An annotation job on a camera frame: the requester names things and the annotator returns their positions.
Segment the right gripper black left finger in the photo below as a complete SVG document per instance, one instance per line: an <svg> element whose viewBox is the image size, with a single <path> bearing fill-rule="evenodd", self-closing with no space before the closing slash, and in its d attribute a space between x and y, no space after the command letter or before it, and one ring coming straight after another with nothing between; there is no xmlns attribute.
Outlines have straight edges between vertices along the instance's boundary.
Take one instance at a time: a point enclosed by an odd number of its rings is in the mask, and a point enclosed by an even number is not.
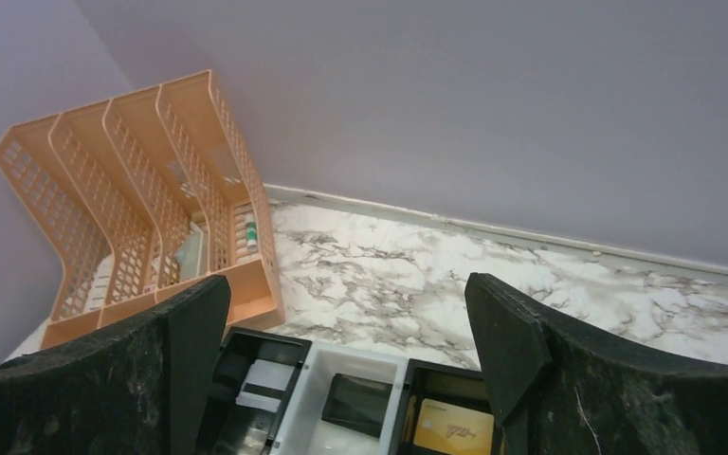
<svg viewBox="0 0 728 455"><path fill-rule="evenodd" d="M230 297L212 276L0 364L0 454L193 453Z"/></svg>

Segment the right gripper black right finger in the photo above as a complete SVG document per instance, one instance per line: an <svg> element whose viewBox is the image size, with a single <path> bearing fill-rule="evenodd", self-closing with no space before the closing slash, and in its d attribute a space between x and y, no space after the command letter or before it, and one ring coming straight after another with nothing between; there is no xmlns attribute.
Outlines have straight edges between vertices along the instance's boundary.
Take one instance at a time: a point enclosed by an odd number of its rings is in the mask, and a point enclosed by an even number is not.
<svg viewBox="0 0 728 455"><path fill-rule="evenodd" d="M510 454L728 454L728 365L674 355L484 273L465 303Z"/></svg>

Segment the silver grey credit card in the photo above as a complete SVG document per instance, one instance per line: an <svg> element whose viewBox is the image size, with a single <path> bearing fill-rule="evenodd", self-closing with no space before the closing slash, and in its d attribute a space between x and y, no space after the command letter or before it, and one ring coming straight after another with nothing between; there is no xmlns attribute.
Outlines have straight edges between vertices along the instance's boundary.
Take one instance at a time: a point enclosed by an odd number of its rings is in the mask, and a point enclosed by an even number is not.
<svg viewBox="0 0 728 455"><path fill-rule="evenodd" d="M277 413L295 368L257 359L249 368L235 399L237 406Z"/></svg>

